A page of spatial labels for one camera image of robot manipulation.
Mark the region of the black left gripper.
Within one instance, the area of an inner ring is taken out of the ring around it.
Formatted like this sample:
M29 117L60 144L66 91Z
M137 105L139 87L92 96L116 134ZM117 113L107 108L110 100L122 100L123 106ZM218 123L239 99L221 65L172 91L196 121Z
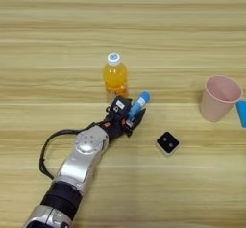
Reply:
M111 106L106 107L106 112L111 110ZM144 117L146 109L142 109L133 120L127 120L123 118L122 120L112 119L105 120L102 124L102 129L107 133L109 137L109 142L113 142L124 134L125 123L126 123L126 135L130 137L133 130L140 124L142 118Z

